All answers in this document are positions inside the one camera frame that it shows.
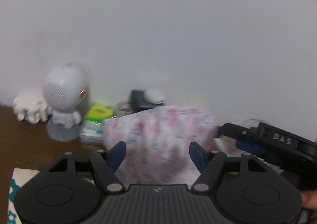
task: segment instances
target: wooden table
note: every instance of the wooden table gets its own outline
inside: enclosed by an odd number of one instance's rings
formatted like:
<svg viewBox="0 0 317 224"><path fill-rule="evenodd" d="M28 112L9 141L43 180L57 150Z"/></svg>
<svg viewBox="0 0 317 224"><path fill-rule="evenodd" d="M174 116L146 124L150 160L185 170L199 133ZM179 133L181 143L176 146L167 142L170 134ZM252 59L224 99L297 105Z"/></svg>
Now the wooden table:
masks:
<svg viewBox="0 0 317 224"><path fill-rule="evenodd" d="M85 155L95 147L79 140L59 143L46 133L46 123L19 122L11 108L0 106L0 224L7 223L8 194L15 167L40 170L64 152Z"/></svg>

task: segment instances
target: white wall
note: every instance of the white wall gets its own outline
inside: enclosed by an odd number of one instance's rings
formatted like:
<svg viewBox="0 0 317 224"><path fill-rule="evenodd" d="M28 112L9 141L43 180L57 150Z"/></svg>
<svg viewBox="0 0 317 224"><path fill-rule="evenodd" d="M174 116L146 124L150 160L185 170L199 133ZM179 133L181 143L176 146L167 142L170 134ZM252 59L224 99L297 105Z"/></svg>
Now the white wall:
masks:
<svg viewBox="0 0 317 224"><path fill-rule="evenodd" d="M317 0L0 0L0 102L82 62L91 99L154 86L217 123L317 136Z"/></svg>

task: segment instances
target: screw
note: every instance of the screw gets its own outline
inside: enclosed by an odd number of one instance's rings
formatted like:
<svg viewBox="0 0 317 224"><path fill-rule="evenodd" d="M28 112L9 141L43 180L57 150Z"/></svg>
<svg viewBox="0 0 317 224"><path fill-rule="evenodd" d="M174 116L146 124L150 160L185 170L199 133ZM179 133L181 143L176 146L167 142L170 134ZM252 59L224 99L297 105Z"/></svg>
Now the screw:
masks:
<svg viewBox="0 0 317 224"><path fill-rule="evenodd" d="M205 192L209 189L209 186L206 184L199 183L194 185L194 189L198 192Z"/></svg>
<svg viewBox="0 0 317 224"><path fill-rule="evenodd" d="M122 189L122 185L120 185L118 183L109 184L109 185L107 185L107 189L110 192L119 192Z"/></svg>

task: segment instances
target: white figurine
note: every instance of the white figurine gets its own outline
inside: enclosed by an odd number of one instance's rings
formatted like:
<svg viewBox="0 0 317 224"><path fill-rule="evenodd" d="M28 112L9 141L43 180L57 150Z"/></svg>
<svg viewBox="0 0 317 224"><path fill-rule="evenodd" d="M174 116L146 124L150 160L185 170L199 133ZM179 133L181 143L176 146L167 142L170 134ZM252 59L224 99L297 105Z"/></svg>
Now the white figurine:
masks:
<svg viewBox="0 0 317 224"><path fill-rule="evenodd" d="M21 94L14 99L12 104L13 113L18 121L25 119L31 124L36 124L40 120L42 122L47 121L50 114L50 108L44 99L36 99L36 96Z"/></svg>
<svg viewBox="0 0 317 224"><path fill-rule="evenodd" d="M55 125L70 129L80 124L81 115L75 107L87 94L87 82L79 66L70 63L54 68L45 79L43 94Z"/></svg>

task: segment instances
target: small white object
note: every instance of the small white object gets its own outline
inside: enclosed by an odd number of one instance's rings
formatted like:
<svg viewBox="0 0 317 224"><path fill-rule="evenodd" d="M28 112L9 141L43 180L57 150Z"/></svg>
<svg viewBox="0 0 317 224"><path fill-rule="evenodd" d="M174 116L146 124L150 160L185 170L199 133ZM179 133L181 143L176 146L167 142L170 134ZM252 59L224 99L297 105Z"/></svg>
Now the small white object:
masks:
<svg viewBox="0 0 317 224"><path fill-rule="evenodd" d="M107 189L110 191L110 192L118 192L122 189L122 185L118 184L118 183L113 183L113 184L109 184L107 185Z"/></svg>
<svg viewBox="0 0 317 224"><path fill-rule="evenodd" d="M148 89L144 93L144 99L153 104L161 104L165 100L164 94L158 90Z"/></svg>
<svg viewBox="0 0 317 224"><path fill-rule="evenodd" d="M154 192L160 192L160 191L163 191L163 189L161 187L157 187L155 189L153 189Z"/></svg>
<svg viewBox="0 0 317 224"><path fill-rule="evenodd" d="M199 183L194 185L194 189L198 192L205 192L209 189L209 186L206 184Z"/></svg>
<svg viewBox="0 0 317 224"><path fill-rule="evenodd" d="M36 124L40 120L47 121L48 107L44 99L35 99L28 95L17 96L13 103L13 113L16 115L18 121L23 119L29 121L31 124Z"/></svg>

